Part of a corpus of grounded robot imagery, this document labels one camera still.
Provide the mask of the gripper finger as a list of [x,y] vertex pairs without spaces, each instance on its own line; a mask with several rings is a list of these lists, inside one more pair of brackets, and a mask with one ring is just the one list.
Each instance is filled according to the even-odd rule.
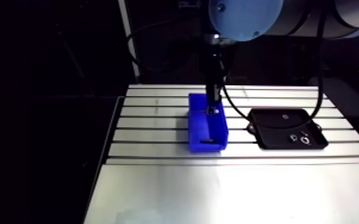
[[206,91],[207,114],[214,113],[214,91]]
[[214,91],[213,92],[213,108],[217,109],[219,107],[219,104],[221,103],[222,96],[220,94],[220,91]]

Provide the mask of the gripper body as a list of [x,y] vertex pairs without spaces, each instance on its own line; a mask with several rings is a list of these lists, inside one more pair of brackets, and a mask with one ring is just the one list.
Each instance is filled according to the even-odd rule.
[[216,94],[224,85],[234,60],[235,44],[211,45],[204,43],[200,50],[199,69],[205,77],[207,94]]

